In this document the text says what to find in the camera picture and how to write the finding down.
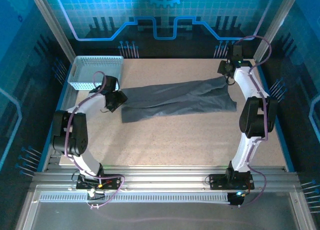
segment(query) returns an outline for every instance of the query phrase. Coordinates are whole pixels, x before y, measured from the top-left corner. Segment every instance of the blue border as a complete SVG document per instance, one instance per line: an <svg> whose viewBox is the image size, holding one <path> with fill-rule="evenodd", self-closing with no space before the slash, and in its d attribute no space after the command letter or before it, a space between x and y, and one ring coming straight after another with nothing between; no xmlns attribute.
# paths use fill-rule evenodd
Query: blue border
<svg viewBox="0 0 320 230"><path fill-rule="evenodd" d="M66 91L67 91L67 87L68 87L68 77L69 77L69 74L70 74L70 71L71 71L71 67L72 67L72 64L70 64L70 67L69 67L69 70L68 70L68 73L66 75L66 78L65 78L65 82L63 84L63 88L62 88L62 91L61 91L61 94L60 94L60 98L59 98L59 101L56 105L56 109L55 110L59 110L62 106L62 103L64 101L64 97L65 97L65 94L66 94ZM49 133L46 137L46 141L45 141L45 144L44 144L44 147L43 147L43 151L42 151L42 155L41 155L41 158L40 158L40 162L39 162L39 165L38 165L38 168L37 168L37 172L42 172L42 168L44 167L44 164L45 164L45 161L46 161L46 158L47 158L47 155L48 155L48 152L49 152L49 145L50 145L50 140L51 140L51 132L52 132L52 124L50 126L50 130L49 130Z"/></svg>
<svg viewBox="0 0 320 230"><path fill-rule="evenodd" d="M258 66L257 69L258 69L258 72L259 72L260 79L261 79L261 82L262 82L264 90L269 92L267 81L266 81L266 78L265 78L265 75L264 75L264 73L262 71L261 66ZM289 172L294 172L295 168L294 168L294 165L293 165L293 163L291 161L291 157L290 157L290 154L289 154L288 146L287 146L287 143L286 143L286 140L285 140L284 133L283 133L282 128L280 126L280 122L279 122L278 117L275 118L275 128L276 128L277 135L278 135L278 138L279 138L279 141L280 141L280 144L281 144L281 148L282 148L282 152L283 152L283 155L284 155L284 159L285 159L286 165L288 167L287 170Z"/></svg>

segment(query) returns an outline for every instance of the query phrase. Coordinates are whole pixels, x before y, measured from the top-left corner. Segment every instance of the gray fabric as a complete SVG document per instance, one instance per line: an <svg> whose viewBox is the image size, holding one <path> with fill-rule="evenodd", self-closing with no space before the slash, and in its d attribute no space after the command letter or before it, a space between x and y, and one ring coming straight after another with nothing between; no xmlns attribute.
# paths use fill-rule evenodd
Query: gray fabric
<svg viewBox="0 0 320 230"><path fill-rule="evenodd" d="M122 90L128 97L123 104L123 123L154 116L235 112L237 103L228 93L224 76L182 83L151 85Z"/></svg>

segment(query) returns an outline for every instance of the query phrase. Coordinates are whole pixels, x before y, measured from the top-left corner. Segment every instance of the blue glowing line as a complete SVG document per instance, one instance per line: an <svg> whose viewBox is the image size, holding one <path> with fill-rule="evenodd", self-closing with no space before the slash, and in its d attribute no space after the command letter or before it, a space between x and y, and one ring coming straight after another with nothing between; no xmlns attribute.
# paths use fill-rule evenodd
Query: blue glowing line
<svg viewBox="0 0 320 230"><path fill-rule="evenodd" d="M177 31L178 31L178 21L179 20L192 20L193 25L203 25L217 40L240 40L241 37L221 37L218 36L218 34L209 26L209 24L206 21L197 21L196 16L177 16L173 21L173 36L158 36L157 34L157 22L156 19L153 16L135 16L133 17L133 21L128 21L122 24L122 26L111 36L111 37L101 37L101 38L79 38L69 17L68 14L61 3L60 0L57 0L60 8L62 10L62 13L71 29L71 32L74 36L74 38L80 42L92 42L92 41L113 41L126 26L137 26L138 20L151 20L152 26L153 26L153 37L156 40L174 40L177 38Z"/></svg>
<svg viewBox="0 0 320 230"><path fill-rule="evenodd" d="M317 124L316 124L314 117L313 117L313 114L315 111L315 105L319 101L320 101L320 94L318 96L316 96L314 99L312 99L311 105L310 105L310 111L309 111L309 120L310 120L311 125L313 127L313 130L315 132L315 135L318 138L318 141L320 142L320 132L319 132L319 129L318 129Z"/></svg>
<svg viewBox="0 0 320 230"><path fill-rule="evenodd" d="M6 98L8 98L15 105L16 110L18 112L18 120L15 123L14 129L13 129L13 131L11 133L9 141L8 141L8 143L7 143L7 145L6 145L5 149L4 149L4 152L3 152L1 160L0 160L0 172L1 172L1 169L4 166L4 163L5 163L5 160L6 160L7 156L8 156L9 150L11 148L11 145L12 145L14 139L15 139L15 136L17 134L18 128L20 126L20 123L21 123L21 120L22 120L22 112L21 112L20 104L15 98L10 96L9 93L7 93L2 88L0 88L0 93L2 93Z"/></svg>

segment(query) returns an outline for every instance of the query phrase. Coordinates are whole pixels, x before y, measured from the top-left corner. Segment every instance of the basket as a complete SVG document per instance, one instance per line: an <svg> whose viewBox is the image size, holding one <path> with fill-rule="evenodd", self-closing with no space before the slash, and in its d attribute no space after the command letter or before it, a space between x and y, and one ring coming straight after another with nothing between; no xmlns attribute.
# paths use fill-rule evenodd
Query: basket
<svg viewBox="0 0 320 230"><path fill-rule="evenodd" d="M116 89L121 86L123 74L124 58L122 56L77 56L74 59L71 72L68 77L68 83L75 90L90 91L95 88L93 84L93 75L97 71L103 72L107 76L118 79ZM97 74L95 84L102 84L102 74Z"/></svg>

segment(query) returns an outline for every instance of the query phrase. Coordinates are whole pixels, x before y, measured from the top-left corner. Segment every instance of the beige table surface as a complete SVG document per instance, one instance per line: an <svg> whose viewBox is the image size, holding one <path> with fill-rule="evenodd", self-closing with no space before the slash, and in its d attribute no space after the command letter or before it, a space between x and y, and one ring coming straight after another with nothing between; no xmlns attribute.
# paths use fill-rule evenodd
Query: beige table surface
<svg viewBox="0 0 320 230"><path fill-rule="evenodd" d="M219 59L125 59L122 88L217 78ZM161 116L122 123L121 110L99 113L87 123L89 150L103 165L226 166L241 138L245 98L238 84L229 94L237 112ZM77 102L88 95L79 91ZM61 165L72 165L64 156ZM276 129L262 142L253 166L285 166Z"/></svg>

